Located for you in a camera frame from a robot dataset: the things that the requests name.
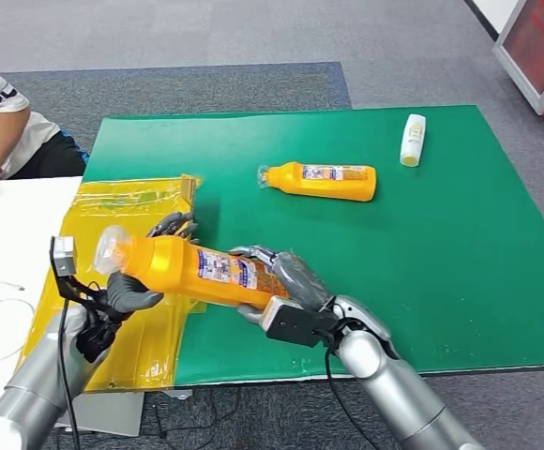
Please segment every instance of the green mat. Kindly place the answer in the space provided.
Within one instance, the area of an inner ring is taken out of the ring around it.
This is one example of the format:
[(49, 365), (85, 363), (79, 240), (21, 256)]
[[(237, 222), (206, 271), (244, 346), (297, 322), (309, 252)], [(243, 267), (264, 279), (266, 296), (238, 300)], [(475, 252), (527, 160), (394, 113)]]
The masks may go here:
[[(399, 163), (426, 116), (420, 167)], [(368, 164), (372, 202), (260, 190), (260, 164)], [(104, 120), (86, 181), (203, 177), (202, 245), (292, 250), (388, 324), (423, 371), (544, 365), (544, 221), (474, 106)], [(230, 308), (187, 321), (178, 385), (323, 374), (322, 347), (274, 342)]]

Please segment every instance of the orange bottle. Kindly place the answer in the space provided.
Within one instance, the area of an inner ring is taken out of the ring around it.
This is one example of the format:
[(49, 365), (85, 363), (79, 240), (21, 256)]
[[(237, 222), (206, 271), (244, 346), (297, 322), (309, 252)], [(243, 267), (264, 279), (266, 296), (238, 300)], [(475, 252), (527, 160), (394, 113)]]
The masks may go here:
[(218, 305), (264, 308), (273, 295), (287, 297), (283, 285), (261, 262), (196, 246), (178, 236), (128, 236), (119, 226), (107, 227), (101, 234), (93, 265), (101, 274), (120, 270), (154, 292)]
[(369, 166), (332, 166), (288, 162), (260, 166), (261, 188), (278, 188), (288, 194), (367, 202), (376, 189), (376, 171)]

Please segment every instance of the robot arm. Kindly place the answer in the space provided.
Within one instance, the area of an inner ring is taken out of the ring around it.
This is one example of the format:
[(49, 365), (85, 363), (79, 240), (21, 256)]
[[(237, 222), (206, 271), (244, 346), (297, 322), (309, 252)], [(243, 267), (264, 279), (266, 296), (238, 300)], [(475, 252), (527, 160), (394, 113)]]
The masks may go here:
[[(107, 356), (123, 321), (163, 297), (120, 273), (110, 275), (107, 291), (82, 285), (74, 278), (72, 238), (54, 239), (51, 264), (60, 295), (82, 306), (67, 310), (64, 323), (62, 312), (53, 316), (39, 342), (5, 386), (0, 397), (0, 449), (41, 448), (67, 410), (66, 384), (70, 401), (82, 393)], [(67, 383), (63, 382), (62, 367)]]
[(320, 340), (338, 357), (379, 411), (404, 450), (483, 450), (391, 343), (384, 323), (356, 299), (333, 296), (301, 260), (264, 247), (231, 253), (257, 258), (277, 275), (291, 301), (273, 297), (264, 311), (239, 312), (269, 338), (314, 347)]
[[(58, 369), (61, 313), (51, 320), (40, 341), (5, 386), (0, 397), (0, 448), (39, 449), (66, 410)], [(107, 354), (91, 363), (76, 346), (85, 329), (86, 310), (70, 308), (64, 327), (63, 357), (70, 395), (80, 394)]]

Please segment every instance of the person's hand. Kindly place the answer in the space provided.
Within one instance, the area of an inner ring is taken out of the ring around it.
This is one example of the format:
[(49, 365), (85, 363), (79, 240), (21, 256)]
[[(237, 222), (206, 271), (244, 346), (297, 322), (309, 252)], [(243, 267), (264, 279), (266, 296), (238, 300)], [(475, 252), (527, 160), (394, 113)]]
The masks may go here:
[(153, 308), (163, 298), (163, 293), (151, 292), (138, 279), (121, 272), (107, 278), (107, 304), (120, 314)]

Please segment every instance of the black shorts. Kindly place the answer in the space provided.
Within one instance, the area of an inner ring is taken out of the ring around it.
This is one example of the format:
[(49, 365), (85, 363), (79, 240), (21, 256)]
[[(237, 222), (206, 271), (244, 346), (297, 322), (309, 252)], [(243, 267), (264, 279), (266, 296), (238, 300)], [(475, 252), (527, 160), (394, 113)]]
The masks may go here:
[(29, 178), (57, 178), (82, 176), (88, 155), (74, 142), (72, 136), (61, 131), (46, 141), (10, 180)]

